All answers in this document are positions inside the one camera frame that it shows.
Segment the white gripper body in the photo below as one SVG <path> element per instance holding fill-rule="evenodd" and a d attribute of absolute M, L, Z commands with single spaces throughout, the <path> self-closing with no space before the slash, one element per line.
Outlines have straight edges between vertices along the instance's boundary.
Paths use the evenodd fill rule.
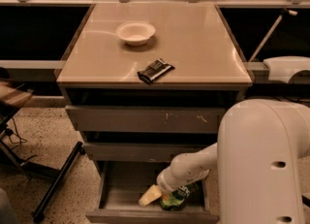
<path fill-rule="evenodd" d="M 158 174 L 156 182 L 164 193 L 173 192 L 180 186 L 180 181 L 172 174 L 170 167 Z"/>

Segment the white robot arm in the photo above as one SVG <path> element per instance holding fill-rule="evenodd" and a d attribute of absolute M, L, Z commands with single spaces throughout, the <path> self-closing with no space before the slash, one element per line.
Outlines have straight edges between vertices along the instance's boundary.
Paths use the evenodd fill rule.
<path fill-rule="evenodd" d="M 310 108 L 250 99 L 223 116 L 217 143 L 175 156 L 139 199 L 163 195 L 218 171 L 218 224 L 306 224 L 297 160 L 310 153 Z"/>

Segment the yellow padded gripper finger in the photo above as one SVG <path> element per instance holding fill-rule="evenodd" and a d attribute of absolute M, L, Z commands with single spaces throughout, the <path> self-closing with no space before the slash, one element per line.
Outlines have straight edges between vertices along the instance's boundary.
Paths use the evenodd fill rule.
<path fill-rule="evenodd" d="M 147 191 L 140 197 L 139 204 L 142 207 L 149 205 L 162 196 L 162 191 L 158 185 L 153 184 Z"/>

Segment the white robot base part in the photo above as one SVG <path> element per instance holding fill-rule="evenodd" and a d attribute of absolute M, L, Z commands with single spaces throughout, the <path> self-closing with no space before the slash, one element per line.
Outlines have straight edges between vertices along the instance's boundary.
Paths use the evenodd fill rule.
<path fill-rule="evenodd" d="M 310 58 L 304 56 L 278 56 L 267 58 L 263 64 L 268 68 L 268 79 L 289 83 L 294 75 L 310 71 Z"/>

